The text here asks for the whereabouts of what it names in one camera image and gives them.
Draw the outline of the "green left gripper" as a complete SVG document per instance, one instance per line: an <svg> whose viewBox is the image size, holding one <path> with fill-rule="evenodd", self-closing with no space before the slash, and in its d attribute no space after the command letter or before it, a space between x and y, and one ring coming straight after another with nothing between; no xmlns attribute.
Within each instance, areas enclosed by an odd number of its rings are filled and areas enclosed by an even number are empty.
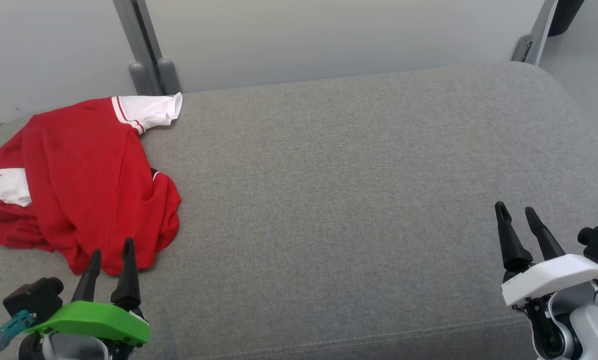
<svg viewBox="0 0 598 360"><path fill-rule="evenodd" d="M148 321L133 312L141 305L141 288L135 245L124 241L122 267L114 304L94 301L101 272L101 250L95 249L73 292L72 302L26 301L22 309L25 338L18 347L18 360L129 360L135 349L148 344Z"/></svg>

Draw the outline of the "grey fabric sofa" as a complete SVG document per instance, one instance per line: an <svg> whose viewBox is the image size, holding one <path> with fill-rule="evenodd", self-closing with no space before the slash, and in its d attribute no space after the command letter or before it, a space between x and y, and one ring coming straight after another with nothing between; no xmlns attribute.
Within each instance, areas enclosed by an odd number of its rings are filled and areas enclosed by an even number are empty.
<svg viewBox="0 0 598 360"><path fill-rule="evenodd" d="M535 263L526 207L568 254L598 227L598 134L546 71L472 64L182 98L140 137L181 203L173 242L137 266L150 337L129 360L537 360L502 295L494 206ZM0 128L0 169L23 168L20 132L45 113ZM58 251L0 244L0 327L20 286L58 278L68 305L79 275Z"/></svg>

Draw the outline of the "red white sports jersey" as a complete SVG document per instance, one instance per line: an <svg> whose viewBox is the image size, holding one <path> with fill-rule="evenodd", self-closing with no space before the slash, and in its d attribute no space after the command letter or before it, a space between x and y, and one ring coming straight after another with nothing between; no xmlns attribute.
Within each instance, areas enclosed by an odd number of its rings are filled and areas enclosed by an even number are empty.
<svg viewBox="0 0 598 360"><path fill-rule="evenodd" d="M2 245L57 251L81 274L95 250L121 273L127 238L137 266L151 268L180 228L175 182L149 164L141 136L169 126L183 96L111 96L33 116L20 131L34 220L10 226Z"/></svg>

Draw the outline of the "dark grey trash bin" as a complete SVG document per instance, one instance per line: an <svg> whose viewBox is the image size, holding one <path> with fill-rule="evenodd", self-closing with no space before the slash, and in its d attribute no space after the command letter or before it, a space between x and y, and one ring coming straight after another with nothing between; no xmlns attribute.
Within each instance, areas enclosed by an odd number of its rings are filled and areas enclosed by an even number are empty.
<svg viewBox="0 0 598 360"><path fill-rule="evenodd" d="M548 37L564 34L569 29L585 0L557 0Z"/></svg>

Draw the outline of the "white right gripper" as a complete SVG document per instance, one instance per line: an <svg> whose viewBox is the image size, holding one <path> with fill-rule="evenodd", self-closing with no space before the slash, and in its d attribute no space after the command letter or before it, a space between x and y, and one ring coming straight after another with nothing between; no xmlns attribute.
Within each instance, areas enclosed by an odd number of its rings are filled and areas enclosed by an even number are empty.
<svg viewBox="0 0 598 360"><path fill-rule="evenodd" d="M565 255L536 210L524 213L545 261L534 266L505 203L495 203L505 304L528 318L537 360L598 360L598 264Z"/></svg>

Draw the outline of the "grey rounded post foot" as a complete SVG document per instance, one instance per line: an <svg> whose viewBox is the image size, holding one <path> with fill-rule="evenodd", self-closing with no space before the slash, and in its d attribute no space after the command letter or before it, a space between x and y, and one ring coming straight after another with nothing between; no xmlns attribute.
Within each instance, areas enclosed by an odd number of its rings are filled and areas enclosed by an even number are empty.
<svg viewBox="0 0 598 360"><path fill-rule="evenodd" d="M129 73L137 96L152 96L151 78L146 67L138 61L129 64Z"/></svg>
<svg viewBox="0 0 598 360"><path fill-rule="evenodd" d="M164 93L166 95L176 95L177 93L180 93L180 79L174 62L171 59L162 57L157 61L157 68L161 76Z"/></svg>

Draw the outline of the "grey partition post with latch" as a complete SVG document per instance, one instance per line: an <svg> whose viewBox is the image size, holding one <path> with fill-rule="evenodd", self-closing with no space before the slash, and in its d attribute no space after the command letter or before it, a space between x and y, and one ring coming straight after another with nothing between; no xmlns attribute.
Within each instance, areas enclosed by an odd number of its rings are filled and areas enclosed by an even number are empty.
<svg viewBox="0 0 598 360"><path fill-rule="evenodd" d="M124 30L133 62L140 62L148 71L153 96L165 95L157 65L157 55L149 39L149 30L141 12L141 0L113 0L114 7Z"/></svg>

